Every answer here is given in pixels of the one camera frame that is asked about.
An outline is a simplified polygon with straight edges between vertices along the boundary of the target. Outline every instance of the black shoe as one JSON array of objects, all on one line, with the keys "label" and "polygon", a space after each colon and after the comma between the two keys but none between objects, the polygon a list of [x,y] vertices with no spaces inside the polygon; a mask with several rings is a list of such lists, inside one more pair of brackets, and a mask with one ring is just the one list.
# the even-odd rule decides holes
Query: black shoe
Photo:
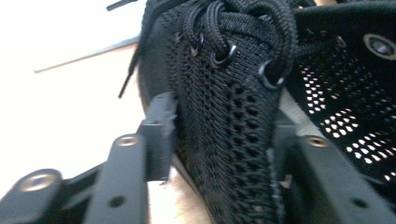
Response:
[{"label": "black shoe", "polygon": [[144,104],[176,93],[179,168],[217,223],[283,222],[271,137],[296,41],[283,1],[148,0],[130,74]]}]

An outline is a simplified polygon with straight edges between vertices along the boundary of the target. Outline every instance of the perforated lining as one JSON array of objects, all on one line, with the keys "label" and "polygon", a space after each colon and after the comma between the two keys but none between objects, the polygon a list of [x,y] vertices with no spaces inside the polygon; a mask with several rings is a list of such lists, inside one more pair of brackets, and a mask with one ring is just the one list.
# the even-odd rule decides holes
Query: perforated lining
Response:
[{"label": "perforated lining", "polygon": [[346,49],[325,49],[300,58],[288,89],[323,134],[387,195],[396,188],[395,91]]}]

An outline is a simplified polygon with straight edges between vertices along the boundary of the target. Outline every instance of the shoelace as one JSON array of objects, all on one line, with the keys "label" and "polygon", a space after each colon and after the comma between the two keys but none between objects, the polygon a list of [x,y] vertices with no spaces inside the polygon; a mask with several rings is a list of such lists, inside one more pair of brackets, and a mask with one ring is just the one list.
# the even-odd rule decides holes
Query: shoelace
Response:
[{"label": "shoelace", "polygon": [[[139,56],[142,49],[147,45],[149,34],[153,28],[154,22],[166,11],[180,6],[188,0],[169,0],[161,2],[156,6],[148,17],[145,28],[142,30],[140,36],[140,43],[138,44],[134,57],[131,60],[128,76],[125,79],[119,98],[122,97],[128,82],[134,73],[134,69],[138,63]],[[194,24],[196,20],[205,11],[205,29],[210,34],[206,36],[207,43],[213,48],[211,54],[211,65],[214,68],[221,68],[227,65],[236,51],[236,45],[226,40],[221,34],[219,28],[219,15],[221,12],[229,9],[244,14],[260,17],[262,15],[269,15],[278,31],[278,41],[276,41],[275,52],[272,54],[273,59],[263,62],[259,68],[259,73],[262,73],[264,79],[268,80],[271,85],[279,85],[283,82],[293,66],[294,51],[297,44],[297,28],[293,18],[290,7],[283,1],[266,0],[257,1],[248,5],[244,1],[233,0],[217,0],[217,1],[197,1],[196,4],[185,14],[183,21],[183,34],[177,34],[177,38],[185,36],[191,43],[191,53],[197,56],[204,43],[204,36],[202,33],[196,34],[194,32]]]}]

